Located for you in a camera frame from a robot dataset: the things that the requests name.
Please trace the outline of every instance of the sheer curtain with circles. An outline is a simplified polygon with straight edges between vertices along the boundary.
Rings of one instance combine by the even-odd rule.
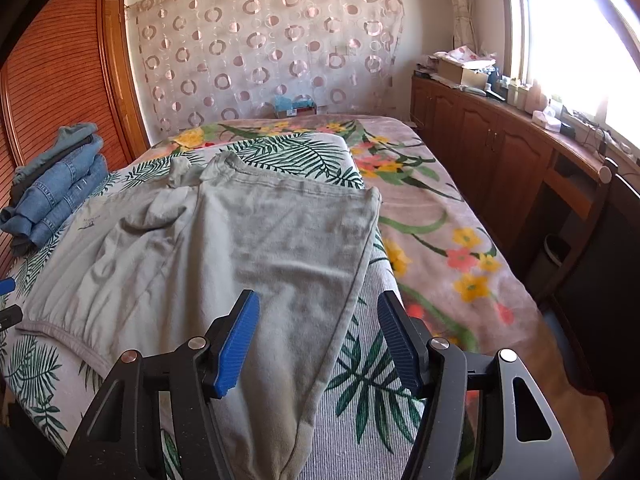
[[[160,137],[273,117],[277,96],[328,113],[392,112],[401,0],[141,0],[134,63]]]

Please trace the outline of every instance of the wooden wardrobe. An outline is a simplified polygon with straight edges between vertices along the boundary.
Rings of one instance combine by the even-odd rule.
[[[50,0],[0,70],[0,205],[17,166],[51,147],[58,128],[92,122],[110,171],[148,148],[130,73],[123,0]],[[0,276],[11,263],[0,235]]]

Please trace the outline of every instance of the mattress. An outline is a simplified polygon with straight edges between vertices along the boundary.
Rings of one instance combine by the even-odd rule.
[[[314,143],[331,144],[334,136],[346,142],[350,154],[330,163]],[[284,139],[297,139],[293,151],[264,156],[277,153]],[[256,141],[270,148],[252,149]],[[401,122],[307,116],[209,124],[159,143],[111,173],[98,192],[118,192],[161,175],[172,156],[203,164],[230,146],[258,167],[312,178],[326,175],[328,182],[341,186],[362,186],[363,179],[364,186],[377,186],[382,193],[380,236],[367,271],[366,294],[361,294],[334,377],[322,396],[312,453],[301,478],[401,476],[424,405],[399,383],[376,319],[376,294],[396,283],[405,309],[423,319],[434,335],[487,354],[515,349],[562,425],[582,477],[599,475],[610,460],[602,402],[569,385],[556,343],[533,300],[447,171]],[[7,304],[24,302],[63,235],[64,227],[41,251],[16,261],[10,275],[17,289],[5,299]],[[0,335],[0,367],[26,413],[64,451],[102,378],[59,343],[15,330]],[[474,425],[476,402],[470,392],[468,428]],[[170,478],[179,478],[170,432],[163,433],[163,446]],[[466,438],[459,478],[468,475],[471,462],[472,439]]]

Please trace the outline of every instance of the folded blue denim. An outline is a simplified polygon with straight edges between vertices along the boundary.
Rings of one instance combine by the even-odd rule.
[[[94,135],[89,144],[73,150],[47,170],[24,192],[16,207],[0,211],[0,230],[28,236],[30,224],[37,224],[67,194],[71,185],[85,176],[102,147],[102,138]]]
[[[98,153],[88,173],[77,180],[69,189],[69,192],[60,202],[31,229],[28,236],[14,236],[11,248],[15,256],[23,256],[31,251],[34,246],[38,249],[44,247],[49,239],[60,229],[60,226],[73,211],[78,209],[89,195],[107,178],[107,160]]]
[[[20,184],[28,175],[36,171],[45,162],[73,146],[76,142],[94,134],[97,130],[98,126],[93,123],[78,123],[73,126],[62,126],[58,128],[56,143],[31,160],[27,165],[16,168],[13,183]]]

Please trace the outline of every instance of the silver bolt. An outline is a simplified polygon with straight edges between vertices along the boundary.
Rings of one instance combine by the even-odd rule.
[[[203,337],[193,337],[189,339],[189,343],[188,343],[189,348],[191,348],[191,350],[200,350],[206,344],[207,344],[207,340],[204,339]]]
[[[123,354],[120,356],[120,359],[122,360],[123,363],[132,363],[137,358],[138,358],[138,352],[136,352],[135,350],[127,350],[126,352],[123,352]]]
[[[431,340],[431,346],[436,350],[446,350],[447,348],[449,348],[449,341],[447,341],[443,337],[434,337]]]
[[[500,359],[503,361],[507,361],[508,363],[513,363],[518,358],[516,352],[511,350],[510,348],[503,348],[500,350]]]

